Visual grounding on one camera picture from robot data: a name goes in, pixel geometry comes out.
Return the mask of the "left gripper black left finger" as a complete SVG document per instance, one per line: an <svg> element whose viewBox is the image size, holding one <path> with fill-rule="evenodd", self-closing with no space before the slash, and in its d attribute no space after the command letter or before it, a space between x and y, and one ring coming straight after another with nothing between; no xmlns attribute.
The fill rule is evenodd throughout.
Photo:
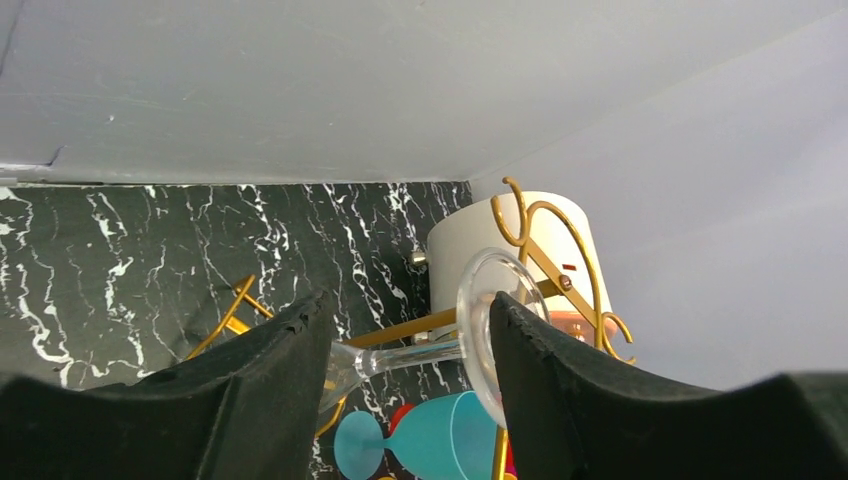
<svg viewBox="0 0 848 480"><path fill-rule="evenodd" d="M321 291L133 385L1 377L5 479L305 479L332 341Z"/></svg>

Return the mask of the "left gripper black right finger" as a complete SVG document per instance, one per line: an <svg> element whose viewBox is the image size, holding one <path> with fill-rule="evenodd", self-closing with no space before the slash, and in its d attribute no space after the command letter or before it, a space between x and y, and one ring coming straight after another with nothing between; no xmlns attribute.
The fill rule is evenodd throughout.
<svg viewBox="0 0 848 480"><path fill-rule="evenodd" d="M847 376L730 391L664 378L545 323L505 293L491 344L521 479L843 479Z"/></svg>

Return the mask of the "teal blue wine glass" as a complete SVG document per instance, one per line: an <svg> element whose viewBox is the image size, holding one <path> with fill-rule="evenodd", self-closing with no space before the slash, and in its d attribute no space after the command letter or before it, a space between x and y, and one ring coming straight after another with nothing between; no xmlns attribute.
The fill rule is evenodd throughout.
<svg viewBox="0 0 848 480"><path fill-rule="evenodd" d="M338 425L333 453L347 479L368 479L391 452L419 479L490 479L497 424L477 395L463 392L425 401L383 435L368 412L355 411Z"/></svg>

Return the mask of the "red wine glass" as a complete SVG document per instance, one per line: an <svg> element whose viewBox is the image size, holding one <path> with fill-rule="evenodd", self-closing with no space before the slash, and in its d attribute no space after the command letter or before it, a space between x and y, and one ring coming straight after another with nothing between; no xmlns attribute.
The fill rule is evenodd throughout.
<svg viewBox="0 0 848 480"><path fill-rule="evenodd" d="M400 405L391 416L388 433L392 435L396 430L397 426L401 422L401 420L415 407L414 404L402 404Z"/></svg>

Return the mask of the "clear wine glass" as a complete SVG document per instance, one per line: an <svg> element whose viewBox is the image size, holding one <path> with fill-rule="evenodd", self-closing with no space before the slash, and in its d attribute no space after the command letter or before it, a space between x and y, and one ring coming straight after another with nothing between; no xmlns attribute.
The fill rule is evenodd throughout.
<svg viewBox="0 0 848 480"><path fill-rule="evenodd" d="M374 376L426 363L460 360L481 404L505 429L490 334L490 307L497 293L507 294L544 322L551 321L544 296L529 270L516 256L499 248L485 248L472 257L460 277L455 338L392 349L362 349L334 342L318 412L330 410Z"/></svg>

